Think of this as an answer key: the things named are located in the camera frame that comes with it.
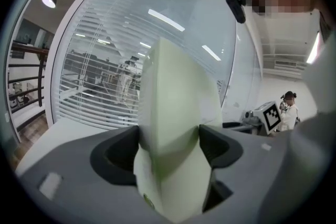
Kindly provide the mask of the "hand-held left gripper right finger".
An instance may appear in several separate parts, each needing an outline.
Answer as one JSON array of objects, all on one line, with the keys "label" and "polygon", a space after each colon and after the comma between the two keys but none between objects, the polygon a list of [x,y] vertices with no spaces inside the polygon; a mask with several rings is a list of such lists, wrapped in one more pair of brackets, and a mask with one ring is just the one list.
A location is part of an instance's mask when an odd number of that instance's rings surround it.
[{"label": "hand-held left gripper right finger", "polygon": [[200,125],[201,145],[211,143],[211,184],[222,202],[188,224],[262,224],[262,206],[279,173],[288,135],[265,137]]}]

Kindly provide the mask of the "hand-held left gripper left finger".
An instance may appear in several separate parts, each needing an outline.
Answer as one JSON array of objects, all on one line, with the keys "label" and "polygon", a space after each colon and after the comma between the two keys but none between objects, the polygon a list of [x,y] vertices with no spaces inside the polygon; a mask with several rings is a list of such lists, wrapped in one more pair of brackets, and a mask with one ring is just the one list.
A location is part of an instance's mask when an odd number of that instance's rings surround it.
[{"label": "hand-held left gripper left finger", "polygon": [[169,224],[140,195],[134,159],[136,126],[61,144],[19,180],[58,224]]}]

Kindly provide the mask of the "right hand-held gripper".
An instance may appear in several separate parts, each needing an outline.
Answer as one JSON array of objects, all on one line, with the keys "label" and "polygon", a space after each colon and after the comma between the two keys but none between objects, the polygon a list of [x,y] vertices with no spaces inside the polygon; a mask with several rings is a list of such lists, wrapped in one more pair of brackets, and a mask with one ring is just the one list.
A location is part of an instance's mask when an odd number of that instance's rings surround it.
[{"label": "right hand-held gripper", "polygon": [[240,132],[258,136],[269,136],[281,123],[279,108],[275,101],[267,102],[258,108],[246,111]]}]

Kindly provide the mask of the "light green cloth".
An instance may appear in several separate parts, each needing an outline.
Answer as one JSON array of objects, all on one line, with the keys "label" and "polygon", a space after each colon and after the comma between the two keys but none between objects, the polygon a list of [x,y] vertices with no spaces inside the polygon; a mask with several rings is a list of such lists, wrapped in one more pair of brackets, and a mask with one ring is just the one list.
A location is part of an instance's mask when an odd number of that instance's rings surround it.
[{"label": "light green cloth", "polygon": [[160,38],[141,76],[139,150],[134,173],[140,195],[165,220],[202,213],[211,167],[199,145],[199,126],[220,127],[216,81],[179,46]]}]

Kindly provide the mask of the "round white table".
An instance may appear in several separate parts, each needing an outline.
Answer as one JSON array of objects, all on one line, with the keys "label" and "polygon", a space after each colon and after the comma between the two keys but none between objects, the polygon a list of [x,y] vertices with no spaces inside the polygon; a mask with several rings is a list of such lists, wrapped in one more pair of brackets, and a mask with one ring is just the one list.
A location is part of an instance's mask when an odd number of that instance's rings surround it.
[{"label": "round white table", "polygon": [[15,169],[17,177],[21,177],[28,169],[37,163],[46,154],[67,142],[81,139],[88,136],[96,136],[99,133],[120,134],[122,131],[129,130],[123,127],[114,130],[104,130],[98,127],[85,125],[71,119],[62,118],[53,124],[27,151]]}]

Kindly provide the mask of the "ceiling light strip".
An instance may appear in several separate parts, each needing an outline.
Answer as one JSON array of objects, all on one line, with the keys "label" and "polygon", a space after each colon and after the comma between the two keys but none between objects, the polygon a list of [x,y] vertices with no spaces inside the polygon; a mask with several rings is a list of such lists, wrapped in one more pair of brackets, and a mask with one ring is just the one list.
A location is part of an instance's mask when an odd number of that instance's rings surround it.
[{"label": "ceiling light strip", "polygon": [[315,38],[315,41],[313,43],[313,46],[311,48],[311,51],[309,53],[309,56],[306,60],[307,64],[313,64],[313,62],[315,61],[315,59],[318,55],[320,39],[321,39],[321,33],[320,33],[320,31],[318,31],[317,35],[316,35],[316,38]]}]

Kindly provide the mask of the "dark metal railing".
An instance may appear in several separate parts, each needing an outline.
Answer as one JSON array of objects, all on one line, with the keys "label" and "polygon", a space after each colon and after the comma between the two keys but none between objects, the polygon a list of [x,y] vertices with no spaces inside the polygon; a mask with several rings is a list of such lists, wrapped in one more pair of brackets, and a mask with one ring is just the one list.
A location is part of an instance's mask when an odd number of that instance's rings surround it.
[{"label": "dark metal railing", "polygon": [[11,112],[18,112],[32,104],[43,106],[44,72],[48,54],[48,48],[13,41],[7,61]]}]

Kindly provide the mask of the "glass partition with white blinds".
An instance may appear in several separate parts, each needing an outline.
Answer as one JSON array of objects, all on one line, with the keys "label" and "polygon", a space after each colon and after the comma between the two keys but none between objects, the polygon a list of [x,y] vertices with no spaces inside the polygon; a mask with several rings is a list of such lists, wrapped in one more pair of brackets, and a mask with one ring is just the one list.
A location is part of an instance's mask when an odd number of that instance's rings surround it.
[{"label": "glass partition with white blinds", "polygon": [[[236,22],[225,0],[75,0],[51,45],[45,78],[49,125],[68,118],[101,129],[136,125],[143,64],[165,38],[212,76],[225,122],[255,107],[262,78],[251,20]],[[132,56],[135,108],[116,100],[119,66]]]}]

